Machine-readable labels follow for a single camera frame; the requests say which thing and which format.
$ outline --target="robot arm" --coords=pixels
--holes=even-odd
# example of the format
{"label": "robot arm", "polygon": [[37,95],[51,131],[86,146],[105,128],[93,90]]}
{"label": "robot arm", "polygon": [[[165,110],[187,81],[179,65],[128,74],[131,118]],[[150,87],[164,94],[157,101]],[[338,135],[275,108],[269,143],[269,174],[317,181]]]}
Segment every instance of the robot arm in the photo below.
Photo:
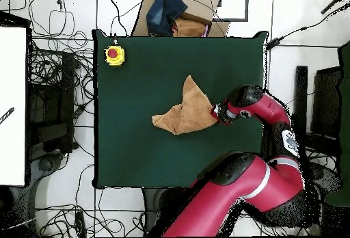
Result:
{"label": "robot arm", "polygon": [[296,225],[306,212],[304,181],[291,121],[283,106],[260,87],[245,85],[214,105],[212,115],[226,125],[240,116],[253,116],[271,125],[273,156],[268,162],[253,153],[221,156],[198,175],[176,207],[174,218],[160,219],[149,236],[215,236],[238,198],[271,221]]}

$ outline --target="denim cloth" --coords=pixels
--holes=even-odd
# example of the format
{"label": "denim cloth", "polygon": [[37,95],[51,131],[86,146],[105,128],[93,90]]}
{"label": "denim cloth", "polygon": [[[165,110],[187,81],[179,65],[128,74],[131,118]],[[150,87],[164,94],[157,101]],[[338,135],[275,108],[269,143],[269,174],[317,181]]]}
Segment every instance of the denim cloth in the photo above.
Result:
{"label": "denim cloth", "polygon": [[155,0],[146,16],[148,33],[171,37],[173,22],[186,9],[181,0]]}

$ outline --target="green table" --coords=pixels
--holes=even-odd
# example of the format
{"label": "green table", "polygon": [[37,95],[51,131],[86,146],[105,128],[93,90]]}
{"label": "green table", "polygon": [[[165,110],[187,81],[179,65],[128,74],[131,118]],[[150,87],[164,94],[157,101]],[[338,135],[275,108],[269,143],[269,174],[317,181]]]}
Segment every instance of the green table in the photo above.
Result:
{"label": "green table", "polygon": [[263,85],[263,43],[254,38],[118,38],[126,66],[111,67],[104,49],[113,38],[93,30],[95,186],[189,186],[199,172],[229,150],[260,152],[261,125],[242,119],[182,135],[154,127],[152,116],[182,100],[188,75],[212,103],[238,85]]}

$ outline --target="brown cloth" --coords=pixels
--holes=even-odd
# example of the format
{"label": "brown cloth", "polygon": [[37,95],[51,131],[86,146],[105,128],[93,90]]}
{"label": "brown cloth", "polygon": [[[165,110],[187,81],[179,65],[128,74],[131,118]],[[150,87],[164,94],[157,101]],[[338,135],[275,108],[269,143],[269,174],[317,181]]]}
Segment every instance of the brown cloth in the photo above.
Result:
{"label": "brown cloth", "polygon": [[166,114],[153,116],[152,122],[174,135],[199,131],[216,123],[211,107],[208,97],[189,75],[183,84],[183,102],[173,106]]}
{"label": "brown cloth", "polygon": [[173,31],[174,37],[200,37],[205,31],[205,26],[202,23],[177,18]]}

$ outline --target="red button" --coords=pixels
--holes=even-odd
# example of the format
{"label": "red button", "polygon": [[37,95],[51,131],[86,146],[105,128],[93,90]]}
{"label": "red button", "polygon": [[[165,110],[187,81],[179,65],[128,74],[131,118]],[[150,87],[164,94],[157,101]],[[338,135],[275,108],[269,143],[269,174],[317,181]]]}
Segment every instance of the red button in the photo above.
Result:
{"label": "red button", "polygon": [[115,49],[109,49],[109,50],[108,50],[108,56],[109,56],[110,58],[116,58],[117,55],[118,55],[117,50],[115,50]]}

